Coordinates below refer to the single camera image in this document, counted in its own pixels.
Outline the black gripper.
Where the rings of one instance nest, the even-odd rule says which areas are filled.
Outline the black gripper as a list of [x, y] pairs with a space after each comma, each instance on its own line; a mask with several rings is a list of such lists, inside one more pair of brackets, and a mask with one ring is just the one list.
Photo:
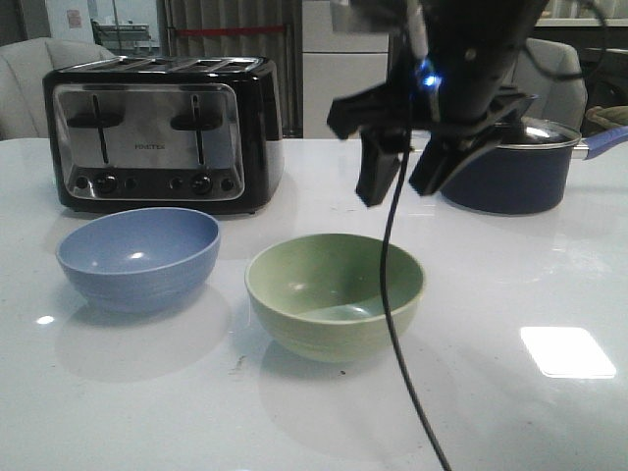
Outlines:
[[498, 80], [418, 80], [405, 91], [390, 81], [335, 99], [327, 124], [340, 139], [361, 131], [355, 192], [372, 207], [383, 202], [400, 168], [405, 123], [432, 133], [409, 178], [419, 195], [429, 196], [497, 147], [502, 135], [491, 129], [521, 118], [534, 100]]

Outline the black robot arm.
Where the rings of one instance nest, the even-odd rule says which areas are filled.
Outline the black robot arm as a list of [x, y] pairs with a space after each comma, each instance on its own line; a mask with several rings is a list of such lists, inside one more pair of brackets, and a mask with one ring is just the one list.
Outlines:
[[497, 147], [532, 96], [503, 80], [543, 1], [334, 1], [336, 32], [387, 33], [398, 52], [384, 83], [333, 101], [328, 127], [362, 142], [356, 193], [385, 198], [414, 131], [430, 140], [410, 176], [421, 195], [439, 191]]

